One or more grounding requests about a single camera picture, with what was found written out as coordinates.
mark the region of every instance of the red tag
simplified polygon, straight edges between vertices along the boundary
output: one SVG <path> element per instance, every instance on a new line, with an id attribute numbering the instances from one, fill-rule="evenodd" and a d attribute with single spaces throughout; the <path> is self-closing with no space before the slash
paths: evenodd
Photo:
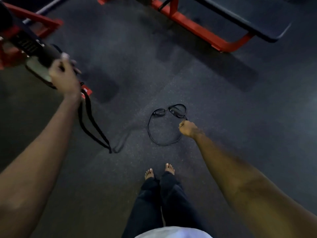
<path id="1" fill-rule="evenodd" d="M 88 96 L 90 96 L 93 92 L 91 91 L 90 88 L 88 88 L 85 84 L 83 84 L 81 86 L 82 89 L 84 89 L 86 91 L 86 93 L 88 94 Z"/>

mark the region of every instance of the leg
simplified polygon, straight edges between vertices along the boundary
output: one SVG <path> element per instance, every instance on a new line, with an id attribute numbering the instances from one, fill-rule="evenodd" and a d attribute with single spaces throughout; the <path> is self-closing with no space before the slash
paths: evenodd
<path id="1" fill-rule="evenodd" d="M 166 164 L 165 173 L 160 182 L 162 212 L 166 226 L 196 228 L 212 236 L 210 229 L 203 225 L 198 213 L 188 201 L 174 172 L 172 165 Z"/>
<path id="2" fill-rule="evenodd" d="M 135 238 L 149 230 L 163 227 L 159 193 L 159 181 L 154 178 L 153 170 L 150 169 L 145 174 L 145 182 L 134 203 L 122 238 Z"/>

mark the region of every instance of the speckled floor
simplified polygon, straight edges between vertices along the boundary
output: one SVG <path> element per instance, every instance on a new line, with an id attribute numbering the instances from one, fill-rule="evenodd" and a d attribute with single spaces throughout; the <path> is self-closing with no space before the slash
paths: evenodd
<path id="1" fill-rule="evenodd" d="M 186 12 L 191 0 L 182 0 Z M 229 39 L 244 33 L 197 3 L 191 15 Z M 93 114 L 114 147 L 109 155 L 75 124 L 68 156 L 36 237 L 120 237 L 134 199 L 153 168 L 172 163 L 194 206 L 218 237 L 252 237 L 226 204 L 195 143 L 151 143 L 151 112 L 174 103 L 223 148 L 260 169 L 317 214 L 317 0 L 277 43 L 252 39 L 233 54 L 208 44 L 135 0 L 68 0 L 49 16 L 65 21 L 49 41 L 78 61 L 93 91 Z M 23 67 L 0 72 L 1 167 L 45 127 L 61 97 Z M 153 135 L 177 135 L 179 120 L 153 121 Z"/>

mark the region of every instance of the person's left arm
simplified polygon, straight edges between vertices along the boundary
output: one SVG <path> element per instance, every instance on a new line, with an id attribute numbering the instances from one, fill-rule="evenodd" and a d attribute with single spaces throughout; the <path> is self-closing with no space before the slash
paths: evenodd
<path id="1" fill-rule="evenodd" d="M 50 75 L 64 99 L 41 134 L 0 174 L 0 237 L 30 236 L 67 152 L 81 88 L 67 59 L 56 60 Z"/>

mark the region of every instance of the person's right hand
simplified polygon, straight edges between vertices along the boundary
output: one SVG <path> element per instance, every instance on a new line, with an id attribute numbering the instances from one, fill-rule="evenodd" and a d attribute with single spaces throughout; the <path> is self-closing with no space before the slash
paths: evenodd
<path id="1" fill-rule="evenodd" d="M 52 78 L 53 85 L 60 91 L 64 97 L 78 98 L 81 96 L 81 85 L 73 70 L 67 54 L 62 54 L 62 59 L 53 62 L 49 69 L 49 75 Z"/>
<path id="2" fill-rule="evenodd" d="M 188 120 L 184 120 L 179 124 L 179 130 L 183 135 L 190 138 L 194 138 L 198 133 L 203 133 L 194 123 L 189 122 Z"/>

